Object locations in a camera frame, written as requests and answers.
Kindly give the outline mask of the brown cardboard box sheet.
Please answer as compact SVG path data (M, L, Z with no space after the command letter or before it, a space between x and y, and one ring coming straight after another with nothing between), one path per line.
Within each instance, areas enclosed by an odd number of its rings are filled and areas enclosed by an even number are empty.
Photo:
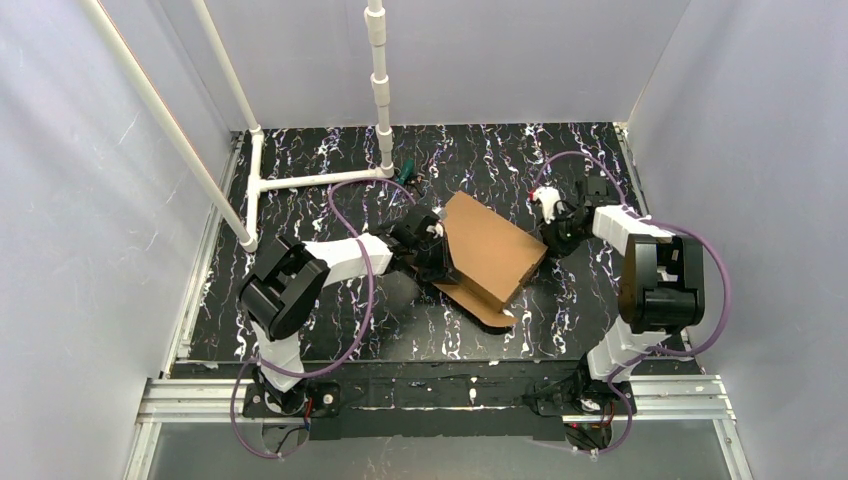
M436 287L485 327L512 327L517 319L506 310L545 258L546 245L464 192L445 211L459 281Z

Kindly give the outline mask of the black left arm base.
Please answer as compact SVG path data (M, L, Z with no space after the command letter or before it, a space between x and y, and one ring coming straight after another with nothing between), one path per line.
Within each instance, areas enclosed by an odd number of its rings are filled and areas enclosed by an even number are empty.
M281 392L273 387L258 367L251 371L241 404L245 418L300 417L332 418L340 413L341 387L334 381L302 379Z

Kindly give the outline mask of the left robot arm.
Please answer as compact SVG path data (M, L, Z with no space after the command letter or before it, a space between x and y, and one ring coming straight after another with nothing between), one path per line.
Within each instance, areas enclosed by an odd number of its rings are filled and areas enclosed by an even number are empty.
M239 302L258 340L259 380L279 393L306 373L299 330L324 288L360 277L407 269L426 283L457 284L441 208L415 205L401 219L354 238L294 243L277 238L254 263Z

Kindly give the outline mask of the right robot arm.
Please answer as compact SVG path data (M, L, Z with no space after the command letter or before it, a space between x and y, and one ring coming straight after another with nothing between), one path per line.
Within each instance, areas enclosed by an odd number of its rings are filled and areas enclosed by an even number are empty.
M582 382L619 384L629 379L639 356L701 322L703 247L616 202L599 176L577 181L576 190L574 203L551 186L535 188L530 199L541 211L539 232L550 255L565 257L600 239L623 258L618 316L584 355L577 374Z

